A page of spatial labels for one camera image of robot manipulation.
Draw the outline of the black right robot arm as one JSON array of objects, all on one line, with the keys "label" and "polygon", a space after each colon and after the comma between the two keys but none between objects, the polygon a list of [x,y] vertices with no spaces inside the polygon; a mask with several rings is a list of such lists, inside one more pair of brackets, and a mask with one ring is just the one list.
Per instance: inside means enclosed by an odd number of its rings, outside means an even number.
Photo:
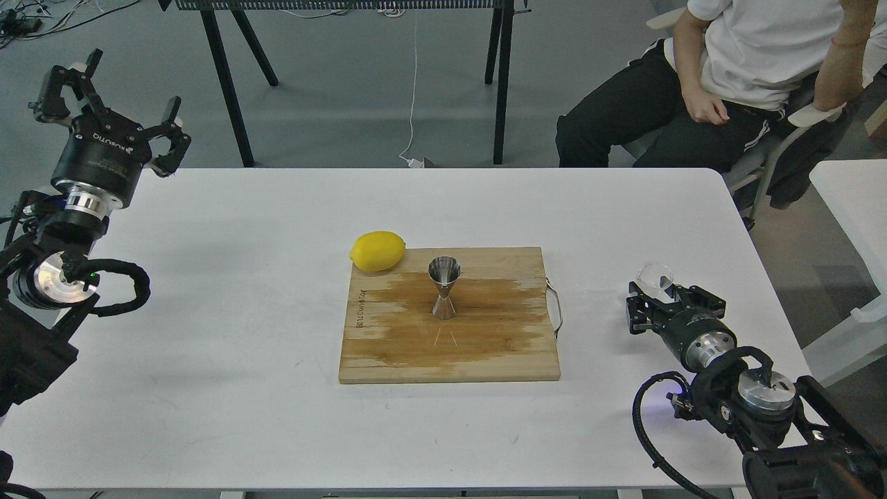
[{"label": "black right robot arm", "polygon": [[629,284],[629,330],[656,332],[694,379],[663,372],[635,394],[631,422],[653,467],[690,493],[710,497],[669,464],[643,426],[647,390],[671,380],[680,387],[667,395],[676,418],[706,421],[738,446],[751,497],[884,498],[884,447],[843,416],[814,377],[792,381],[773,369],[762,350],[738,345],[723,324],[722,298],[674,283],[662,293],[668,303],[649,296],[640,282]]}]

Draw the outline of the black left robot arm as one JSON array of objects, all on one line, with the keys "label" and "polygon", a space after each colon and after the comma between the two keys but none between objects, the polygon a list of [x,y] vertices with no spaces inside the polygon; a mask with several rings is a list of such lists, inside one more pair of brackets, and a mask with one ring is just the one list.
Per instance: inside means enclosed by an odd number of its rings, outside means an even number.
[{"label": "black left robot arm", "polygon": [[177,122],[181,99],[165,119],[143,126],[107,107],[91,81],[102,57],[48,70],[35,120],[69,130],[51,177],[52,193],[24,191],[4,218],[2,249],[2,414],[45,392],[73,363],[70,343],[87,315],[124,315],[151,295],[140,266],[90,259],[113,211],[127,208],[144,168],[177,171],[191,138]]}]

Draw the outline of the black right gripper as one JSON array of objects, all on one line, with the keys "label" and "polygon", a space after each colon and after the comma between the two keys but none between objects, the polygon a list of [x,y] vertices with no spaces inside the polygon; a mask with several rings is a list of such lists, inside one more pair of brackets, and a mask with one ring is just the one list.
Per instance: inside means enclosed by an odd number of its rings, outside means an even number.
[{"label": "black right gripper", "polygon": [[637,281],[628,284],[625,315],[631,335],[655,331],[687,371],[699,374],[736,347],[735,333],[723,324],[726,301],[704,288],[677,283],[658,290],[669,302],[649,296]]}]

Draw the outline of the person's hand on lap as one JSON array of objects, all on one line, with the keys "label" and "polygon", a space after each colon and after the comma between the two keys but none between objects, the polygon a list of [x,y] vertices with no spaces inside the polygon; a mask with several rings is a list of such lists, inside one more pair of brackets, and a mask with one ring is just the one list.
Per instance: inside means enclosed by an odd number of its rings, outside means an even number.
[{"label": "person's hand on lap", "polygon": [[701,88],[684,89],[682,97],[687,113],[694,122],[713,125],[729,122],[728,110],[721,98]]}]

